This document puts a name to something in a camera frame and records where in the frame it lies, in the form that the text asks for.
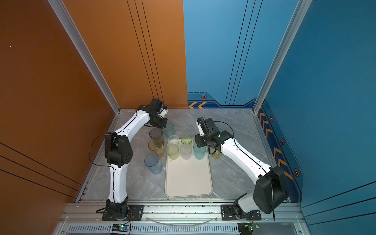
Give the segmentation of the dark grey glass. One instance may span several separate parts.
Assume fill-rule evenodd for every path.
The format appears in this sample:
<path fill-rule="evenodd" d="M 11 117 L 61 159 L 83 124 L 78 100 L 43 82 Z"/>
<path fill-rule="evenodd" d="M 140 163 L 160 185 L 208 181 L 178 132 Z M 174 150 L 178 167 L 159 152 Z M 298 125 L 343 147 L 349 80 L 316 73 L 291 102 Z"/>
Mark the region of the dark grey glass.
<path fill-rule="evenodd" d="M 163 130 L 160 128 L 152 128 L 149 132 L 149 136 L 151 139 L 159 139 L 162 143 L 164 143 Z"/>

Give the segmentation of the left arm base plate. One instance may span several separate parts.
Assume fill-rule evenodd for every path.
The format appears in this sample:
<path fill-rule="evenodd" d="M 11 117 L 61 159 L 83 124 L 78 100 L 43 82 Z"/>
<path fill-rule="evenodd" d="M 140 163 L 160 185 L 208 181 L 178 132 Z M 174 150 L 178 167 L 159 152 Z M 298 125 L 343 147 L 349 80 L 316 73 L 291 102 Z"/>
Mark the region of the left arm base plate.
<path fill-rule="evenodd" d="M 104 209 L 102 221 L 141 221 L 144 213 L 144 205 L 127 205 L 125 215 L 116 215 L 109 209 Z"/>

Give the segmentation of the green circuit board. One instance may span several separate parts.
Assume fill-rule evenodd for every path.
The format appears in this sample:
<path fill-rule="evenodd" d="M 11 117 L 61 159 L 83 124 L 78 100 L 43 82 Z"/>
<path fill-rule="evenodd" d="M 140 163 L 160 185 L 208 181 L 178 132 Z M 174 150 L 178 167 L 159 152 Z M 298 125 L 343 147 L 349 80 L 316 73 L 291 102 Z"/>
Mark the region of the green circuit board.
<path fill-rule="evenodd" d="M 112 235 L 129 235 L 131 226 L 128 223 L 113 224 L 111 228 Z"/>
<path fill-rule="evenodd" d="M 238 231 L 240 235 L 252 235 L 254 231 L 259 229 L 259 225 L 252 223 L 238 223 Z"/>

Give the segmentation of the bright green glass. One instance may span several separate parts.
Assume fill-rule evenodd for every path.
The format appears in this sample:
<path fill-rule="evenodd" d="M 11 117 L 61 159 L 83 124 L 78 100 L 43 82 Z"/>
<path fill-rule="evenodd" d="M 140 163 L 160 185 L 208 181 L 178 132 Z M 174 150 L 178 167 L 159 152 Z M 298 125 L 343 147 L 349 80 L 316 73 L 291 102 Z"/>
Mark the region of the bright green glass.
<path fill-rule="evenodd" d="M 190 135 L 184 135 L 181 137 L 181 143 L 190 145 L 192 143 L 193 139 Z"/>

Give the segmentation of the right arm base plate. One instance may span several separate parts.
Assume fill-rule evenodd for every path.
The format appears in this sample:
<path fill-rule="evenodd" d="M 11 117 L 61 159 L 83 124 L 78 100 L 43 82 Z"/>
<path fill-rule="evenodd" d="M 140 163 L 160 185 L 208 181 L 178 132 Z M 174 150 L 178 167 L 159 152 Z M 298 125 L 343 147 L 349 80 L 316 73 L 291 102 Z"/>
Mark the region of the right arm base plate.
<path fill-rule="evenodd" d="M 221 205 L 221 218 L 225 221 L 243 220 L 243 221 L 260 221 L 261 213 L 259 210 L 248 212 L 244 215 L 237 215 L 233 204 Z"/>

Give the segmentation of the amber glass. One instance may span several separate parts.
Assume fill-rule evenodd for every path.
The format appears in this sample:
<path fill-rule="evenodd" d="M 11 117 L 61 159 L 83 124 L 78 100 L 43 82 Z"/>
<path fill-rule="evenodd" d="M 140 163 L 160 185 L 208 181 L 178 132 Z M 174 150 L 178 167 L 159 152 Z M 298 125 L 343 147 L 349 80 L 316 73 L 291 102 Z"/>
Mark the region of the amber glass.
<path fill-rule="evenodd" d="M 217 150 L 214 150 L 214 151 L 211 153 L 211 157 L 212 157 L 213 159 L 219 159 L 220 156 L 221 156 L 221 153 L 220 153 L 219 151 L 217 151 Z"/>
<path fill-rule="evenodd" d="M 163 142 L 160 139 L 151 139 L 148 143 L 150 151 L 159 155 L 160 158 L 164 157 Z"/>

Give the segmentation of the blue grey glass left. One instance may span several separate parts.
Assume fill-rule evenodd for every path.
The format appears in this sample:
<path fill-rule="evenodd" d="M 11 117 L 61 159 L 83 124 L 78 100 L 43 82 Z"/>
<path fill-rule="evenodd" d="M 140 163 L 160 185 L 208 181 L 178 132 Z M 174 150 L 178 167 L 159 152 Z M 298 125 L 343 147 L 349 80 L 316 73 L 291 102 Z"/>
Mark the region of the blue grey glass left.
<path fill-rule="evenodd" d="M 150 153 L 145 156 L 144 164 L 153 174 L 160 174 L 163 170 L 160 157 L 157 153 Z"/>

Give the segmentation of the pale green frosted glass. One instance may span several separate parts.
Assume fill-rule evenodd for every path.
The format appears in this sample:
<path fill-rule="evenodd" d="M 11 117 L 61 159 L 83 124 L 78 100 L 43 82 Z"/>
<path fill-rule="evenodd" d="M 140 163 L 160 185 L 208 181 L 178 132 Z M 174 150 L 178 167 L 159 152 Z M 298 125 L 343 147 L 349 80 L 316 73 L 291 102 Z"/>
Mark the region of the pale green frosted glass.
<path fill-rule="evenodd" d="M 177 144 L 169 144 L 166 147 L 166 152 L 170 159 L 176 160 L 179 157 L 179 146 Z"/>

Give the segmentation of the right green circuit board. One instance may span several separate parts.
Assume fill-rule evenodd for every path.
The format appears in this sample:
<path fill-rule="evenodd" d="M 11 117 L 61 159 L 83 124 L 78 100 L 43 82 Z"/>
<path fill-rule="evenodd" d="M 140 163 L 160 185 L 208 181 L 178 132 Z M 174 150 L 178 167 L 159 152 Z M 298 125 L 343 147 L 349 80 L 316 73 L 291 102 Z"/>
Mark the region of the right green circuit board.
<path fill-rule="evenodd" d="M 259 229 L 259 225 L 252 223 L 238 223 L 238 231 L 240 235 L 252 235 L 254 231 Z"/>

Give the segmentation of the left green circuit board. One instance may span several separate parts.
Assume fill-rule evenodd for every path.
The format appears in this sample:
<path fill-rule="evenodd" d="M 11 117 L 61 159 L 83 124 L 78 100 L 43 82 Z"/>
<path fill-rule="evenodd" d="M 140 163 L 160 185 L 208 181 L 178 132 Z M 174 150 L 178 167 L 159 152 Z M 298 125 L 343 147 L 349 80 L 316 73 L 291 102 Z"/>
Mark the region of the left green circuit board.
<path fill-rule="evenodd" d="M 111 228 L 112 235 L 129 235 L 131 226 L 128 223 L 113 224 Z"/>

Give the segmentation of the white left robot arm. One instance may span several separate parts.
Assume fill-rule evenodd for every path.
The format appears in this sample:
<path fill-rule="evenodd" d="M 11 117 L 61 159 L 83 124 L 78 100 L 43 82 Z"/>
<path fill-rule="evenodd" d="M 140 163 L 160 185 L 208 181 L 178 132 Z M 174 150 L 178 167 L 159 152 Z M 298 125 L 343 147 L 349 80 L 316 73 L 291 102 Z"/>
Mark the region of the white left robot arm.
<path fill-rule="evenodd" d="M 139 106 L 134 115 L 115 132 L 105 134 L 104 155 L 110 167 L 110 192 L 106 201 L 106 210 L 124 217 L 128 213 L 126 172 L 133 158 L 131 140 L 146 124 L 165 128 L 168 108 L 159 99 L 150 104 Z"/>

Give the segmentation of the teal frosted glass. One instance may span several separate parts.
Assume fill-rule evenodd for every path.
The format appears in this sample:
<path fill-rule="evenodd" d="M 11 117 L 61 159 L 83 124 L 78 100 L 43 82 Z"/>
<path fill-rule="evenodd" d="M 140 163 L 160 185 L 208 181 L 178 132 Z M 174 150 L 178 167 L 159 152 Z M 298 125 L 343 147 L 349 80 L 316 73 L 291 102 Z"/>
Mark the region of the teal frosted glass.
<path fill-rule="evenodd" d="M 175 126 L 172 122 L 167 122 L 166 127 L 163 129 L 165 137 L 168 139 L 170 136 L 175 135 Z"/>
<path fill-rule="evenodd" d="M 204 158 L 206 150 L 207 148 L 205 146 L 199 147 L 197 143 L 195 143 L 193 146 L 194 155 L 197 160 L 202 160 Z"/>

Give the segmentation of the aluminium corner post right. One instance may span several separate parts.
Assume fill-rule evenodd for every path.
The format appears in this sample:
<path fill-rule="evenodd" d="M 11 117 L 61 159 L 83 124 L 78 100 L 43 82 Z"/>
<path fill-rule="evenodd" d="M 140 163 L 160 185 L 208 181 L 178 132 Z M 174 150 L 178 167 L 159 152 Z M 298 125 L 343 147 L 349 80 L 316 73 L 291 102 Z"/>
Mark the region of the aluminium corner post right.
<path fill-rule="evenodd" d="M 257 114 L 263 104 L 272 84 L 275 80 L 275 77 L 285 59 L 285 56 L 298 32 L 301 23 L 312 3 L 312 0 L 300 0 L 297 3 L 297 6 L 293 12 L 293 15 L 290 19 L 288 27 L 284 33 L 284 36 L 281 40 L 279 48 L 276 52 L 276 55 L 273 59 L 273 62 L 270 66 L 270 69 L 265 77 L 265 80 L 262 84 L 262 87 L 259 91 L 255 104 L 253 106 L 253 113 Z"/>

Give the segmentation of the aluminium corner post left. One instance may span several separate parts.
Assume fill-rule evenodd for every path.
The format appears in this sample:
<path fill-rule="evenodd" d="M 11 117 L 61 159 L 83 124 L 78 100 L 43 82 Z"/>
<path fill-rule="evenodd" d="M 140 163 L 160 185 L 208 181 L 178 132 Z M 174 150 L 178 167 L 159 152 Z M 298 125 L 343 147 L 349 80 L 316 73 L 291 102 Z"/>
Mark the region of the aluminium corner post left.
<path fill-rule="evenodd" d="M 89 48 L 87 47 L 83 37 L 81 36 L 77 26 L 75 25 L 72 17 L 70 16 L 65 4 L 63 3 L 63 1 L 59 0 L 48 0 L 48 2 L 57 15 L 59 21 L 61 22 L 64 30 L 67 32 L 69 38 L 73 42 L 76 50 L 80 54 L 91 75 L 95 79 L 97 85 L 101 89 L 103 95 L 110 104 L 112 110 L 115 114 L 119 114 L 120 106 L 116 101 L 110 87 L 108 86 L 102 72 L 100 71 L 95 59 L 93 58 Z"/>

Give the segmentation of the cream plastic tray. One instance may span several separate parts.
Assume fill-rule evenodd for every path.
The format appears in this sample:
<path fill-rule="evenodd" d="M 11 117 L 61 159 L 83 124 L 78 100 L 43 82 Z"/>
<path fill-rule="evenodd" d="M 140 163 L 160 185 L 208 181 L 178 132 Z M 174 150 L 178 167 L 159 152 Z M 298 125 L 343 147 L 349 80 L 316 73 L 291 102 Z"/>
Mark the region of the cream plastic tray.
<path fill-rule="evenodd" d="M 188 158 L 181 155 L 178 157 L 167 156 L 165 174 L 165 194 L 169 198 L 207 196 L 212 193 L 212 178 L 209 165 L 208 151 L 201 148 L 202 158 L 195 156 L 196 144 L 191 142 Z"/>

